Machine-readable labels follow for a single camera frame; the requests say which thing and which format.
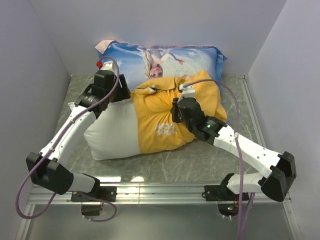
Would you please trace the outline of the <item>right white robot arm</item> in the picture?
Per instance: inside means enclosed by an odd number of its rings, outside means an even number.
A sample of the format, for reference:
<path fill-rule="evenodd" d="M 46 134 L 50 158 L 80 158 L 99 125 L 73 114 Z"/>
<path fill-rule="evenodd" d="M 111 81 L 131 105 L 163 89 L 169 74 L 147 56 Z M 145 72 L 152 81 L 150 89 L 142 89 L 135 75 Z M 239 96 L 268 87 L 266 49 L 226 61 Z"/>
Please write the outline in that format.
<path fill-rule="evenodd" d="M 206 116 L 193 97 L 174 98 L 172 119 L 183 124 L 198 140 L 223 149 L 257 170 L 257 173 L 232 174 L 220 187 L 226 200 L 240 192 L 263 193 L 276 202 L 283 202 L 297 177 L 295 157 L 288 151 L 278 153 L 235 133 L 222 120 Z"/>

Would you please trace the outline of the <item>white pillow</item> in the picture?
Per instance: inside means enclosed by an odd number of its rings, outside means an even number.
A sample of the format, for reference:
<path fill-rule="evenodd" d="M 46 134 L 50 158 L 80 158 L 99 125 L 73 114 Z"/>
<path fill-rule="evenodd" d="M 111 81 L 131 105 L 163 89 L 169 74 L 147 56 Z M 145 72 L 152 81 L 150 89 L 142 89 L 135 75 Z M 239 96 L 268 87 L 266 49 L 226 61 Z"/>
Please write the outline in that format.
<path fill-rule="evenodd" d="M 139 155 L 138 119 L 133 100 L 110 103 L 83 135 L 96 161 Z"/>

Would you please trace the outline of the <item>yellow Mickey Mouse pillowcase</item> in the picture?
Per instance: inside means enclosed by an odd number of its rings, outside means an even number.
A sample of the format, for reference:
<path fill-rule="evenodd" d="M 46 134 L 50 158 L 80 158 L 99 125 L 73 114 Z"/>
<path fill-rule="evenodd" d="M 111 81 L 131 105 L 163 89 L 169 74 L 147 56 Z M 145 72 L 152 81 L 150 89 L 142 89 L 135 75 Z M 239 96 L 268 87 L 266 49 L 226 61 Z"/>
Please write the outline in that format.
<path fill-rule="evenodd" d="M 192 142 L 195 136 L 182 123 L 172 120 L 174 98 L 179 98 L 179 86 L 193 83 L 195 99 L 205 115 L 227 120 L 221 105 L 218 85 L 207 71 L 200 71 L 188 78 L 152 78 L 139 85 L 132 93 L 137 116 L 137 132 L 140 153 L 150 154 L 177 149 Z"/>

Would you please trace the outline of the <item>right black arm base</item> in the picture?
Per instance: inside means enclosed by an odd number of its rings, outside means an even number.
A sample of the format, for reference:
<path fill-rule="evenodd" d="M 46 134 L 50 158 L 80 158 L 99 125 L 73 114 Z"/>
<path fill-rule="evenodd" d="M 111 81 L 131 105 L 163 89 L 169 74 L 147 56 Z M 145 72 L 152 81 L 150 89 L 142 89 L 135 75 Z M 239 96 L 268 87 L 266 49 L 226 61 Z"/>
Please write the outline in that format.
<path fill-rule="evenodd" d="M 232 219 L 239 213 L 239 195 L 225 185 L 205 185 L 201 196 L 207 202 L 217 202 L 218 211 L 223 217 Z"/>

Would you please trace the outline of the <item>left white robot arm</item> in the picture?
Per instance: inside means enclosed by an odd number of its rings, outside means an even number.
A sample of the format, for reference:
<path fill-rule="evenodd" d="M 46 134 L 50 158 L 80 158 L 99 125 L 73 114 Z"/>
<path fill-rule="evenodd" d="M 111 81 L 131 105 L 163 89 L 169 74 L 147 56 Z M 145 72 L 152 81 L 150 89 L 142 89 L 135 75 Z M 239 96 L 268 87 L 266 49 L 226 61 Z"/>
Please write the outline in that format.
<path fill-rule="evenodd" d="M 79 192 L 89 201 L 96 201 L 101 195 L 100 181 L 84 173 L 73 173 L 65 165 L 85 131 L 108 106 L 130 96 L 123 74 L 98 70 L 93 83 L 74 101 L 70 116 L 54 138 L 39 153 L 27 156 L 32 183 L 59 195 Z"/>

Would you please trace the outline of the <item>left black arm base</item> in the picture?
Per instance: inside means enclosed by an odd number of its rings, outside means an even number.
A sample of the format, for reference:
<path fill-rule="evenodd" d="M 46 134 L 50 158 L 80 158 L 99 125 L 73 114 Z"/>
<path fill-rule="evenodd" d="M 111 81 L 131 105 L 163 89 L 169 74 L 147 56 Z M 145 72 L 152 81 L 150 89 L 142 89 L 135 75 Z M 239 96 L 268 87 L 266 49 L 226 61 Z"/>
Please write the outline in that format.
<path fill-rule="evenodd" d="M 70 201 L 81 205 L 80 210 L 83 218 L 99 223 L 109 221 L 116 216 L 118 211 L 115 205 L 116 196 L 116 186 L 100 186 L 95 192 L 73 192 Z M 113 208 L 113 213 L 106 219 L 94 218 L 101 215 L 105 205 L 111 206 Z"/>

